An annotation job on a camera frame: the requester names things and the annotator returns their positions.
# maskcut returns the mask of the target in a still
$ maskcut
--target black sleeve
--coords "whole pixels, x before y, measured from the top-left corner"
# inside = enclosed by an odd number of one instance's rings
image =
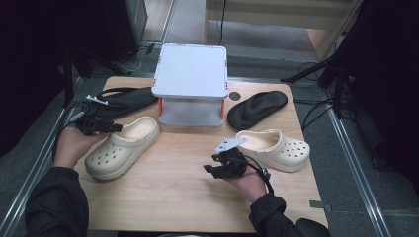
[[[78,173],[51,168],[29,196],[25,224],[27,236],[86,236],[89,207]]]
[[[284,216],[286,202],[270,194],[266,194],[250,205],[249,219],[256,232],[266,237],[301,236],[296,226]]]

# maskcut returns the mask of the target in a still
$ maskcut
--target white clog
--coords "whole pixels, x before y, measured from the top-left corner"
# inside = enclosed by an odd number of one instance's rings
[[[243,155],[284,172],[301,169],[310,154],[310,146],[306,142],[286,137],[275,129],[259,132],[243,130],[236,134],[236,138],[247,139],[237,146]]]
[[[84,162],[86,171],[97,180],[113,180],[125,173],[159,137],[154,118],[142,117],[124,125],[121,132],[108,138]]]

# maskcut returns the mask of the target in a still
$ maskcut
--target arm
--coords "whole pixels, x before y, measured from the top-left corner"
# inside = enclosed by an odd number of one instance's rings
[[[286,202],[267,194],[265,183],[255,170],[247,167],[241,178],[227,180],[249,200],[249,219],[260,236],[303,236],[296,226],[284,216]]]
[[[89,208],[73,169],[105,137],[84,136],[76,127],[67,127],[60,134],[52,168],[36,184],[26,204],[27,236],[86,236]]]

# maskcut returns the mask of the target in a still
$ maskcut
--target table surface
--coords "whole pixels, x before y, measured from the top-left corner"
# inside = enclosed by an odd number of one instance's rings
[[[105,89],[150,87],[152,79],[111,77]],[[224,117],[235,104],[263,91],[282,91],[289,102],[249,130],[279,129],[284,135],[303,140],[290,87],[285,84],[228,82],[228,91],[238,92],[239,101],[225,99]],[[128,124],[140,117],[158,121],[154,104],[145,110],[117,119]],[[181,127],[159,123],[161,134],[136,163],[113,181],[98,182],[84,168],[83,157],[76,166],[80,183],[89,201],[92,230],[172,231],[172,232],[254,232],[248,219],[250,202],[231,184],[214,179],[203,168],[218,166],[211,159],[224,138],[236,130],[225,120],[221,127]],[[316,220],[327,226],[324,210],[310,207],[320,201],[311,163],[295,173],[269,169],[275,195],[287,202],[285,215]]]

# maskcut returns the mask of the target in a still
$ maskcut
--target white plastic container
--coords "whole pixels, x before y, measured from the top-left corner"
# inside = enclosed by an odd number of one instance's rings
[[[163,44],[151,91],[159,97],[161,123],[221,126],[228,94],[225,48]]]

